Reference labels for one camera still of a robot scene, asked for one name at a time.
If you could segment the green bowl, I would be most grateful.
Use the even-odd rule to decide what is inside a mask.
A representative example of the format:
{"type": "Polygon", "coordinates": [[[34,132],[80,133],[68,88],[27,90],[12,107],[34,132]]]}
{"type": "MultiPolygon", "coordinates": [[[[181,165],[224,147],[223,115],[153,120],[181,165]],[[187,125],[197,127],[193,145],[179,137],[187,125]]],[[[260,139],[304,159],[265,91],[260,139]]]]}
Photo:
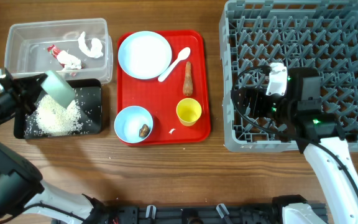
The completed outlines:
{"type": "Polygon", "coordinates": [[[67,108],[75,99],[74,89],[56,71],[46,71],[46,79],[41,87],[50,95],[60,106],[67,108]]]}

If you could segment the red snack wrapper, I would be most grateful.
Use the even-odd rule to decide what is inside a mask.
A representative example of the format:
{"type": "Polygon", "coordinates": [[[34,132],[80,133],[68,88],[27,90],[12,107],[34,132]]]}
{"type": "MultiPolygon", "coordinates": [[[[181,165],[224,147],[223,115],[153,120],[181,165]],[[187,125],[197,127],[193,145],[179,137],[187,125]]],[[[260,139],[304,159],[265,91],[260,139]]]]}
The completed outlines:
{"type": "MultiPolygon", "coordinates": [[[[51,45],[51,46],[49,46],[49,47],[47,48],[47,51],[48,51],[48,53],[50,53],[51,55],[53,55],[53,57],[54,57],[55,59],[57,59],[58,54],[59,54],[62,50],[60,50],[58,47],[56,47],[56,46],[53,44],[53,45],[51,45]]],[[[66,64],[60,63],[60,62],[59,62],[59,64],[63,67],[63,70],[64,70],[66,64]]],[[[72,77],[75,77],[76,74],[77,74],[76,72],[71,72],[71,73],[70,73],[70,75],[71,75],[72,77]]]]}

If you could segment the yellow plastic cup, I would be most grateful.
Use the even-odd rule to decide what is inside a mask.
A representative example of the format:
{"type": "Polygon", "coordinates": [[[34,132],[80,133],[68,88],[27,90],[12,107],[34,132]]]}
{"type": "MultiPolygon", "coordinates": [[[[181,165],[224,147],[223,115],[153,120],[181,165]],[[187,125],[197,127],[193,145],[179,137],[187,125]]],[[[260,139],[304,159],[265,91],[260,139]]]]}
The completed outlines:
{"type": "Polygon", "coordinates": [[[197,100],[184,98],[178,102],[176,114],[182,125],[192,126],[200,119],[202,107],[197,100]]]}

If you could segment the small light blue bowl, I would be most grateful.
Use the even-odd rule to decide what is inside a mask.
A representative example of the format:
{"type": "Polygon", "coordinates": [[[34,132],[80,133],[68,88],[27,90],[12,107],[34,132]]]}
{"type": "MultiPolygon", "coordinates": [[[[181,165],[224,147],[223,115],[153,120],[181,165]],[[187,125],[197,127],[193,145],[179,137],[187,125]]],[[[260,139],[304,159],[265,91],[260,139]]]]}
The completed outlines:
{"type": "Polygon", "coordinates": [[[125,143],[137,144],[146,140],[152,133],[154,119],[148,110],[141,106],[128,106],[116,115],[114,130],[117,137],[125,143]],[[140,131],[148,127],[148,132],[143,137],[140,131]]]}

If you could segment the brown food scrap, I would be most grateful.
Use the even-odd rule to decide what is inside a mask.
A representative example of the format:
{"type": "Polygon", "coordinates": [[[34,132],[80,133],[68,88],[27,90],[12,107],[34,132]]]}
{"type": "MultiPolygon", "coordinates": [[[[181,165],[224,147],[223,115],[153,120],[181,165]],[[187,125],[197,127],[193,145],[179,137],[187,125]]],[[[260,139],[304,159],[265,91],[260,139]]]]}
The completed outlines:
{"type": "Polygon", "coordinates": [[[139,130],[139,137],[146,138],[150,133],[150,128],[147,124],[143,124],[143,126],[139,130]]]}

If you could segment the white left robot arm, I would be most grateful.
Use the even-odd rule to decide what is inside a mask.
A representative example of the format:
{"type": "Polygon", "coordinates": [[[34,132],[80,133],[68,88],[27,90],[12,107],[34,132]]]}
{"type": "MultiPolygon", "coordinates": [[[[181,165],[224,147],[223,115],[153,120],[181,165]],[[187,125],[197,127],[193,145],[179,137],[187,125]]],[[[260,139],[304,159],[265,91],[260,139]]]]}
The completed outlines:
{"type": "MultiPolygon", "coordinates": [[[[0,69],[0,85],[0,125],[15,113],[33,113],[41,91],[64,108],[75,97],[72,87],[54,71],[14,79],[7,69],[0,69]]],[[[100,201],[48,184],[31,162],[0,143],[0,223],[25,213],[62,223],[101,223],[107,218],[100,201]]]]}

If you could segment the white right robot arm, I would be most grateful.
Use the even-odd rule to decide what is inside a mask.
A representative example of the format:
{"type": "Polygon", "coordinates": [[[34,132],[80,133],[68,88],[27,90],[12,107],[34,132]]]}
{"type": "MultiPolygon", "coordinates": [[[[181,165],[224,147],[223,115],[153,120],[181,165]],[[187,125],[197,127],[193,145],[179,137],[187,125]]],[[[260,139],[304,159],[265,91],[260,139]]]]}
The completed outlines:
{"type": "Polygon", "coordinates": [[[322,110],[318,71],[282,65],[262,65],[258,70],[268,75],[267,87],[245,86],[241,78],[254,69],[242,71],[231,88],[234,109],[250,125],[269,134],[274,131],[251,119],[269,118],[292,128],[291,134],[281,136],[296,141],[319,180],[334,221],[358,223],[358,175],[339,120],[322,110]]]}

